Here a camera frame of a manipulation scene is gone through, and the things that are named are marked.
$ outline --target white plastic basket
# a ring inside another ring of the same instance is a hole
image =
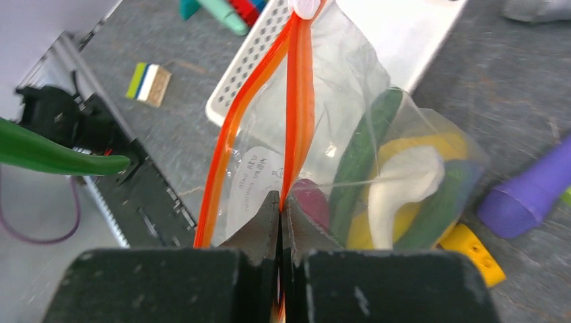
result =
[[[412,92],[467,0],[337,0],[377,51],[394,85]],[[206,103],[206,116],[222,126],[232,100],[291,15],[288,0],[269,0]],[[264,134],[253,134],[264,139]]]

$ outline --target purple toy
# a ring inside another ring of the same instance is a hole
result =
[[[298,200],[303,212],[317,225],[327,231],[329,226],[329,203],[317,184],[303,178],[292,187],[292,194]]]
[[[571,186],[571,136],[519,177],[486,196],[478,217],[502,238],[515,238],[540,226]]]

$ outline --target gray table surface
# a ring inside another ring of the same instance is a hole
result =
[[[463,221],[508,276],[492,289],[503,321],[571,322],[571,209],[558,205],[540,228],[509,241],[472,213],[489,185],[523,170],[571,129],[571,24],[510,22],[500,17],[501,5],[468,3],[414,98],[492,158]],[[194,214],[219,130],[204,106],[242,41],[203,11],[182,22],[178,0],[123,0],[82,52]],[[139,61],[172,72],[160,108],[125,98]]]

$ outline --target teal toy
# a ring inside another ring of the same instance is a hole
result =
[[[182,20],[188,20],[200,9],[200,3],[196,0],[180,0],[180,16]]]

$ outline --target plastic bag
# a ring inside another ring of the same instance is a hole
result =
[[[209,171],[195,247],[218,245],[270,190],[347,248],[430,248],[488,159],[452,122],[390,87],[334,1],[295,13],[237,93]]]

